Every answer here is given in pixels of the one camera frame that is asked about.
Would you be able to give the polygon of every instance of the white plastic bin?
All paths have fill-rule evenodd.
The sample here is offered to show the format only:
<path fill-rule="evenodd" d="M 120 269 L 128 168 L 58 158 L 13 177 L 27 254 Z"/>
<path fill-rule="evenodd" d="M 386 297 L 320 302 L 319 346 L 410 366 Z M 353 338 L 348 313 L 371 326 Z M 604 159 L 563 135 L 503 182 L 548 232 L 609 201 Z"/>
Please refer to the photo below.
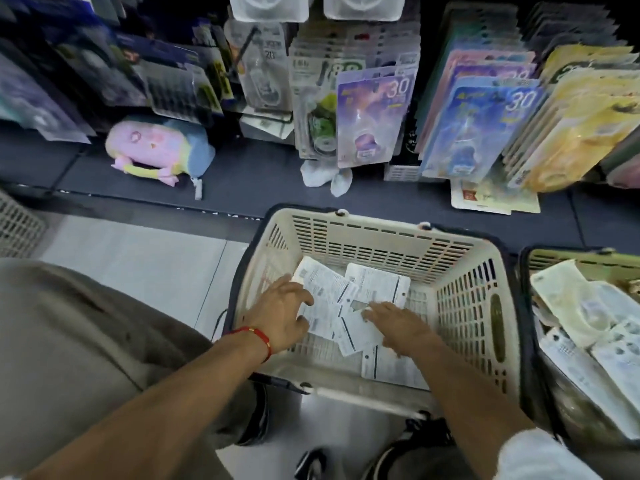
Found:
<path fill-rule="evenodd" d="M 293 273 L 307 255 L 342 274 L 354 262 L 409 276 L 406 306 L 503 393 L 514 401 L 524 398 L 528 386 L 523 387 L 520 366 L 523 357 L 531 357 L 532 340 L 520 339 L 515 279 L 499 242 L 428 223 L 276 206 L 238 266 L 225 331 L 233 330 L 258 295 L 281 275 Z M 335 343 L 308 335 L 271 357 L 255 379 L 405 417 L 438 413 L 430 392 L 362 379 L 362 354 L 343 357 Z"/>
<path fill-rule="evenodd" d="M 306 22 L 314 0 L 229 0 L 240 22 Z"/>
<path fill-rule="evenodd" d="M 28 257 L 47 226 L 0 190 L 0 258 Z"/>
<path fill-rule="evenodd" d="M 404 0 L 324 0 L 324 14 L 334 20 L 395 22 L 403 8 Z"/>

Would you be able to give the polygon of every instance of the purple package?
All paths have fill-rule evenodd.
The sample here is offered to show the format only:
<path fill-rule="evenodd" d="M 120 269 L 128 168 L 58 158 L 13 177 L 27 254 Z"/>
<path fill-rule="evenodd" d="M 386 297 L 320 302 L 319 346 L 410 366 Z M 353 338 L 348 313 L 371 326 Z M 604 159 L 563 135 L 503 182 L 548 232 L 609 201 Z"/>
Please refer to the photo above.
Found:
<path fill-rule="evenodd" d="M 391 160 L 414 82 L 410 73 L 338 86 L 338 167 Z"/>

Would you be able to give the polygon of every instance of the store shelf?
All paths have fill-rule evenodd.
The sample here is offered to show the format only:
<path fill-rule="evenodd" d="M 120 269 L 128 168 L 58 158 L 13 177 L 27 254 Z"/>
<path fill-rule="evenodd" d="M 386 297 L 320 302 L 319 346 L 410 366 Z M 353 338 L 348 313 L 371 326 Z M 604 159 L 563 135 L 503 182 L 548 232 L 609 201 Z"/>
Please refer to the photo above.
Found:
<path fill-rule="evenodd" d="M 203 177 L 202 201 L 186 176 L 169 187 L 155 180 L 125 175 L 110 168 L 99 148 L 78 158 L 58 185 L 61 192 L 91 194 L 218 212 L 264 217 L 277 203 L 338 207 L 353 214 L 411 223 L 466 228 L 500 238 L 512 252 L 533 243 L 581 246 L 580 233 L 567 193 L 541 196 L 542 213 L 499 216 L 451 207 L 448 184 L 382 182 L 380 175 L 357 171 L 350 190 L 340 198 L 329 186 L 308 188 L 300 176 L 295 149 L 255 140 L 237 140 L 222 148 Z"/>
<path fill-rule="evenodd" d="M 572 199 L 585 245 L 640 255 L 640 190 L 574 185 Z"/>
<path fill-rule="evenodd" d="M 79 143 L 46 141 L 37 131 L 0 121 L 0 183 L 10 193 L 49 191 L 81 147 Z"/>

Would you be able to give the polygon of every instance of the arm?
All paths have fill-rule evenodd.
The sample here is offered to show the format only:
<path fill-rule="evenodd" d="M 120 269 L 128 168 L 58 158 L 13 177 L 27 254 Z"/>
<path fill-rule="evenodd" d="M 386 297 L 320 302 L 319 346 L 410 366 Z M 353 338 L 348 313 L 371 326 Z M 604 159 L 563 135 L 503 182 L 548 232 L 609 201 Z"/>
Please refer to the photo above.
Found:
<path fill-rule="evenodd" d="M 308 331 L 308 322 L 297 313 L 302 302 L 312 305 L 313 298 L 290 279 L 286 275 L 274 282 L 243 318 L 244 325 L 268 336 L 273 353 Z M 267 354 L 267 345 L 251 332 L 223 337 L 45 460 L 26 480 L 169 478 Z"/>
<path fill-rule="evenodd" d="M 535 428 L 533 422 L 418 315 L 391 303 L 369 306 L 362 316 L 385 336 L 383 345 L 413 359 L 476 475 L 493 478 L 503 444 L 520 431 Z"/>

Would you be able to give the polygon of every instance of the white plastic basket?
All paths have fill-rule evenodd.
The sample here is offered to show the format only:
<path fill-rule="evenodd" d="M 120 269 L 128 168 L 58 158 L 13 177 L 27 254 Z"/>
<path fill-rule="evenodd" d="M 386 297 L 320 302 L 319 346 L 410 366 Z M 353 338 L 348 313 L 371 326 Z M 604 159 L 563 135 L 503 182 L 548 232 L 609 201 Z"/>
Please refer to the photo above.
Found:
<path fill-rule="evenodd" d="M 0 258 L 28 257 L 47 226 L 0 190 Z"/>
<path fill-rule="evenodd" d="M 450 347 L 521 399 L 520 365 L 530 340 L 518 334 L 515 281 L 499 243 L 466 231 L 443 231 L 287 206 L 272 209 L 234 277 L 225 330 L 274 280 L 309 255 L 344 274 L 355 262 L 412 280 L 407 307 L 428 321 Z M 272 383 L 406 417 L 438 413 L 431 393 L 360 377 L 362 353 L 343 357 L 332 341 L 308 335 L 272 357 L 259 372 Z"/>

